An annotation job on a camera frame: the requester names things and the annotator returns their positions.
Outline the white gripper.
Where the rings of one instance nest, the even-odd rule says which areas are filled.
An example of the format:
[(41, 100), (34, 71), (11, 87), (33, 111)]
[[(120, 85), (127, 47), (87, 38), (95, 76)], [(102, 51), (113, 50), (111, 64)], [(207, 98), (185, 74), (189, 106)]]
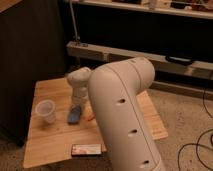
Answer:
[(88, 101), (88, 89), (86, 87), (74, 87), (72, 91), (73, 105), (84, 107), (87, 101)]

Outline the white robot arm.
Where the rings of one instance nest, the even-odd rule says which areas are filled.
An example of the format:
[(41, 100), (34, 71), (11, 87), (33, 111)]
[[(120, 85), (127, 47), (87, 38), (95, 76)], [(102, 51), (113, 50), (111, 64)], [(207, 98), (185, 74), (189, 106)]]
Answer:
[(67, 74), (74, 105), (91, 104), (113, 171), (166, 171), (137, 100), (154, 77), (144, 57)]

